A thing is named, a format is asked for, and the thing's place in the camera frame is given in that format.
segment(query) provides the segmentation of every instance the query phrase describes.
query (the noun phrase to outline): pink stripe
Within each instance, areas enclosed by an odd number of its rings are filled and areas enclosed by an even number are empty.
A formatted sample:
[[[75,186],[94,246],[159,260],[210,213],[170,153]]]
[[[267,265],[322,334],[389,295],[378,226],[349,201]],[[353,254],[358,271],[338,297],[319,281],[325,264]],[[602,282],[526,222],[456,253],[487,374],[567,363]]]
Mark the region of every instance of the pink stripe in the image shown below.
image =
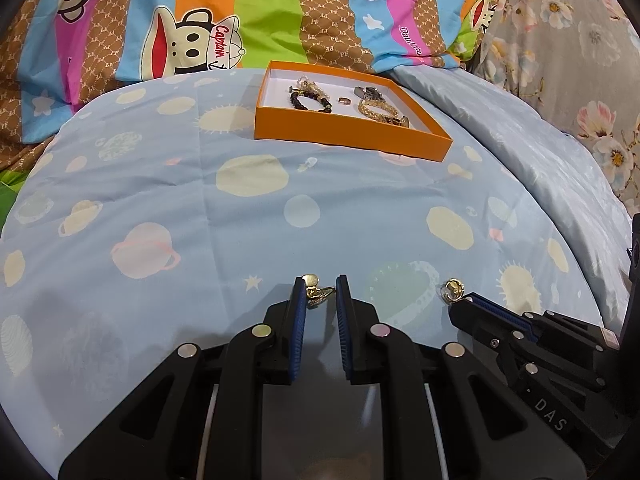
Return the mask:
[[[397,44],[405,47],[414,64],[429,64],[428,57],[433,51],[422,40],[415,25],[413,10],[416,0],[386,0],[386,6],[394,20],[391,37]]]
[[[82,62],[96,1],[88,0],[84,4],[84,14],[76,22],[68,23],[59,14],[55,19],[62,88],[65,91],[65,101],[71,104],[74,113],[81,108],[79,99]]]

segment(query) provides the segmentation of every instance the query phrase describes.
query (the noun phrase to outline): floral fabric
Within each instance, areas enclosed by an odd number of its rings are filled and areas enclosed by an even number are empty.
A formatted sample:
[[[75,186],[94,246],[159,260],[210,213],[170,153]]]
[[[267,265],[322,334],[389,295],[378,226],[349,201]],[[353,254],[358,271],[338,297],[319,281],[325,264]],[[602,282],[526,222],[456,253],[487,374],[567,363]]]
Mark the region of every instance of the floral fabric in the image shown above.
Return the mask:
[[[473,72],[593,154],[640,212],[640,38],[616,0],[500,0]]]

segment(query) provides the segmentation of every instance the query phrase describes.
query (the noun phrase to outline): red mouth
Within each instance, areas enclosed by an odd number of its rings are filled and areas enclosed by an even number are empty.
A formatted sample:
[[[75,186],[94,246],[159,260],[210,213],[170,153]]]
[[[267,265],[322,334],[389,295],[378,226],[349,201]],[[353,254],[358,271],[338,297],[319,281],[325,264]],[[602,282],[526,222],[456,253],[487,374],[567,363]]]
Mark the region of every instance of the red mouth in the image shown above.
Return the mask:
[[[474,12],[474,18],[473,18],[474,27],[476,26],[476,23],[478,23],[480,16],[482,16],[483,9],[484,9],[484,0],[480,0],[480,4],[476,7],[476,12]]]
[[[154,38],[154,46],[151,49],[151,73],[153,78],[162,77],[164,75],[164,66],[167,58],[166,36],[164,34],[164,26],[158,14],[158,27],[156,37]]]

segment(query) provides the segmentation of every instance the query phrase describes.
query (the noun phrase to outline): orange box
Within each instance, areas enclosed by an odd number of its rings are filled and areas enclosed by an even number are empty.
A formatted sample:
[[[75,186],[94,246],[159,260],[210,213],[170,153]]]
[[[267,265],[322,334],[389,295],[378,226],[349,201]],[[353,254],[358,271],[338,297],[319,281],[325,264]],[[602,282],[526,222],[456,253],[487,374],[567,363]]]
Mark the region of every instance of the orange box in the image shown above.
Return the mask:
[[[332,113],[313,110],[321,106],[308,99],[300,101],[309,110],[296,110],[289,86],[303,75],[318,84],[332,104]],[[409,118],[410,127],[379,123],[358,111],[356,86],[375,86],[388,103]],[[347,97],[351,105],[338,103]],[[264,73],[255,109],[255,139],[295,140],[363,150],[379,150],[441,162],[451,146],[451,137],[393,81],[350,70],[321,65],[271,61]]]

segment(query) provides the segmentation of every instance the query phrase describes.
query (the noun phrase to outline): black beaded bracelet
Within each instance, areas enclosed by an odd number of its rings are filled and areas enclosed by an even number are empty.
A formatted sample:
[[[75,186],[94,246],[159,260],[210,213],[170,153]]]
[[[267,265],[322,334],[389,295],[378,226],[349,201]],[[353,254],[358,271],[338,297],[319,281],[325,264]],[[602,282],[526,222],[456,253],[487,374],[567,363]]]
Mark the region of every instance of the black beaded bracelet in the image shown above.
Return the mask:
[[[302,96],[302,97],[307,97],[309,99],[313,99],[314,101],[318,101],[323,106],[322,110],[318,110],[319,112],[324,112],[325,114],[331,113],[331,103],[329,102],[329,99],[325,97],[321,98],[318,94],[309,92],[307,90],[305,91],[299,91],[297,89],[291,89],[291,90],[292,90],[291,104],[296,110],[309,110],[309,108],[303,105],[298,99],[299,96]]]

